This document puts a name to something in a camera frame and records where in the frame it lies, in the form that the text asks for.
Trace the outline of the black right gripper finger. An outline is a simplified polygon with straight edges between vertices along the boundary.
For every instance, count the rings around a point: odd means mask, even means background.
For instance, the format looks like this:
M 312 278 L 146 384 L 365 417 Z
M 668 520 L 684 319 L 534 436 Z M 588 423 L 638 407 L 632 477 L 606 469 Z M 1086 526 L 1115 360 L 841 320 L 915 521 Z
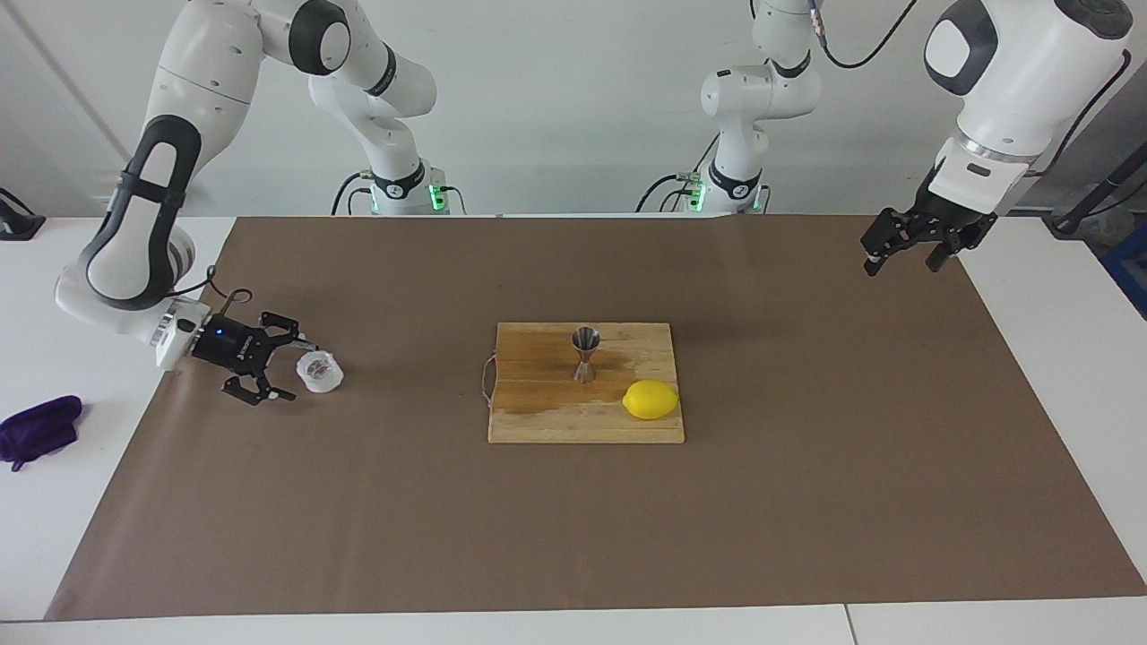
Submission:
M 242 384 L 243 376 L 250 376 L 253 379 L 255 388 L 245 388 Z M 235 399 L 244 401 L 245 404 L 251 405 L 251 407 L 258 407 L 262 401 L 297 401 L 298 396 L 291 391 L 284 391 L 282 388 L 276 388 L 274 384 L 270 383 L 265 372 L 263 370 L 233 370 L 232 375 L 224 382 L 223 391 L 229 393 Z
M 298 320 L 283 317 L 283 314 L 262 312 L 262 328 L 270 339 L 271 347 L 299 348 L 305 353 L 319 350 L 319 345 L 305 339 L 305 334 L 299 329 Z

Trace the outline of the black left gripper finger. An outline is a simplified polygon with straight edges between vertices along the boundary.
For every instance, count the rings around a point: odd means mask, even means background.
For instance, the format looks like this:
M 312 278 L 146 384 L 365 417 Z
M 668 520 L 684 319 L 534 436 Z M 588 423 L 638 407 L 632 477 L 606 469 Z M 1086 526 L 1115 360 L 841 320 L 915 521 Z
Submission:
M 894 208 L 884 208 L 874 218 L 860 238 L 866 254 L 864 269 L 868 277 L 877 275 L 885 261 L 912 246 L 912 238 L 907 236 L 905 226 L 904 217 Z
M 959 231 L 952 226 L 942 226 L 935 233 L 937 244 L 926 258 L 924 265 L 930 272 L 939 272 L 955 254 L 978 248 L 991 228 L 991 223 L 972 223 Z

